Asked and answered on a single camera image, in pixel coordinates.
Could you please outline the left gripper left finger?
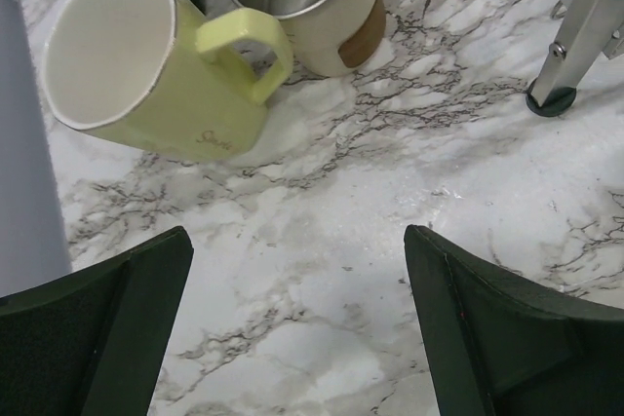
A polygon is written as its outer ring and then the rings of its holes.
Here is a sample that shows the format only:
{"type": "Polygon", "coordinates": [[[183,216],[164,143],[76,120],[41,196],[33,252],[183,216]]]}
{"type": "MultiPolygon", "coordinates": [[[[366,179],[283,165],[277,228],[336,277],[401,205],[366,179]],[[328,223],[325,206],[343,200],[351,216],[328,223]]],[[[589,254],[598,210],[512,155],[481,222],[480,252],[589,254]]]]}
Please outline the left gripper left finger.
{"type": "Polygon", "coordinates": [[[193,252],[176,226],[3,297],[2,414],[147,414],[193,252]]]}

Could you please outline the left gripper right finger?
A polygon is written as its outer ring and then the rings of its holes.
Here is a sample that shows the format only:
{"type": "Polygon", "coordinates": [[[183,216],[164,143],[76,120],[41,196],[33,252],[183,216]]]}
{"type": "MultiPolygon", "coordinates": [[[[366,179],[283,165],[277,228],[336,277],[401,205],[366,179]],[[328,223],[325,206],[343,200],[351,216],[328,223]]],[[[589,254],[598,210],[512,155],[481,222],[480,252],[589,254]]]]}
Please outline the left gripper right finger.
{"type": "Polygon", "coordinates": [[[622,414],[622,310],[534,283],[425,226],[409,226],[404,242],[441,414],[622,414]]]}

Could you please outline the light green mug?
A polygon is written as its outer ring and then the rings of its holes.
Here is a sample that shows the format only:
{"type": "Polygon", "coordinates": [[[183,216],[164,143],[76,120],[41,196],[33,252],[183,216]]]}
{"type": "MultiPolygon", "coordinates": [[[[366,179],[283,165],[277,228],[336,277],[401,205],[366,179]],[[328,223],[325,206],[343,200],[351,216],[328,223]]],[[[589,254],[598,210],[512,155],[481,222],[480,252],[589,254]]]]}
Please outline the light green mug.
{"type": "Polygon", "coordinates": [[[207,19],[189,0],[66,0],[39,76],[67,127],[209,162],[254,147],[292,72],[282,25],[258,10],[207,19]]]}

